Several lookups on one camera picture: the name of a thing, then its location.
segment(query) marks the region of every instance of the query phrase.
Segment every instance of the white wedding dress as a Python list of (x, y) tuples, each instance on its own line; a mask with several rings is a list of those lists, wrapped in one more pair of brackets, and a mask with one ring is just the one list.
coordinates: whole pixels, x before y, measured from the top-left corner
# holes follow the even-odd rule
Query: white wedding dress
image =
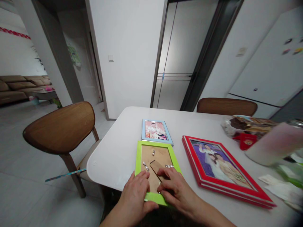
[(215, 178), (235, 184), (235, 182), (229, 179), (229, 177), (220, 169), (220, 164), (218, 162), (215, 164), (208, 154), (205, 154), (205, 163), (211, 166), (211, 170), (215, 175)]

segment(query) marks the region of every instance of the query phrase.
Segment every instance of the light switch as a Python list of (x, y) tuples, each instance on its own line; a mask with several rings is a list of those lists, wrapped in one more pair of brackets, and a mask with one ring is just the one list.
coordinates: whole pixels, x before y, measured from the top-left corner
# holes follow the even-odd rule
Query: light switch
[(114, 56), (113, 55), (108, 55), (108, 61), (109, 62), (114, 62)]
[(247, 47), (241, 47), (239, 49), (238, 54), (236, 55), (236, 57), (242, 57), (245, 54), (246, 50), (247, 50)]

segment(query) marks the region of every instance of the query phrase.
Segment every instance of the photo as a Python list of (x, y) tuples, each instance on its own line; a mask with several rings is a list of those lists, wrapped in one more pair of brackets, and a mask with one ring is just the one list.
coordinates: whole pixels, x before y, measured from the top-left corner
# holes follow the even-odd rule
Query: photo
[(145, 121), (145, 137), (167, 140), (163, 123), (156, 121)]
[(218, 145), (190, 140), (207, 176), (239, 186), (251, 186)]

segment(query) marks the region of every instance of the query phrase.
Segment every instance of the metal clip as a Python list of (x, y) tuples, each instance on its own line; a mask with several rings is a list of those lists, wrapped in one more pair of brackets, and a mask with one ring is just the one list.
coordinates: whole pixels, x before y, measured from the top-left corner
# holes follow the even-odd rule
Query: metal clip
[(149, 171), (149, 168), (147, 167), (147, 165), (145, 164), (145, 162), (143, 162), (143, 165), (146, 168), (146, 170)]

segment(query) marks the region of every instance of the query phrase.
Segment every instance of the red wall decal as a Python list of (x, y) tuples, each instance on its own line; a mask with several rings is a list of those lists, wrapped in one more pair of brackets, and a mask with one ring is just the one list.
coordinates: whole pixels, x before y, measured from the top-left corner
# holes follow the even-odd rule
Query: red wall decal
[(12, 34), (12, 35), (20, 36), (20, 37), (23, 37), (23, 38), (26, 38), (26, 39), (31, 39), (28, 35), (25, 35), (25, 34), (22, 34), (22, 33), (19, 33), (19, 32), (15, 32), (15, 31), (12, 31), (12, 30), (9, 30), (9, 29), (6, 29), (6, 28), (0, 27), (0, 31), (6, 32), (6, 33), (9, 33), (9, 34)]

